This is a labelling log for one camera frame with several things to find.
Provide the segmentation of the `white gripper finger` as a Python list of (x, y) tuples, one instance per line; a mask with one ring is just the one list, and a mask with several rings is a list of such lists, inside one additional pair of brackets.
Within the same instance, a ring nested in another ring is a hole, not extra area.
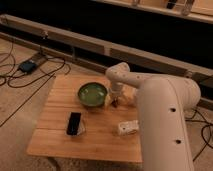
[(124, 93), (120, 95), (120, 98), (122, 99), (122, 101), (128, 102), (128, 97)]
[(107, 96), (105, 97), (104, 106), (107, 107), (107, 106), (111, 105), (111, 103), (112, 103), (112, 98), (111, 98), (110, 95), (107, 95)]

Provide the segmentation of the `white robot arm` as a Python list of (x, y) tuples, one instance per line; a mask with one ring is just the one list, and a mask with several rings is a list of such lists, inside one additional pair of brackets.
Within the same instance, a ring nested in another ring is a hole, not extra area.
[(132, 72), (125, 62), (109, 67), (105, 76), (112, 99), (124, 85), (137, 89), (143, 171), (194, 171), (185, 112), (200, 101), (198, 84), (186, 77)]

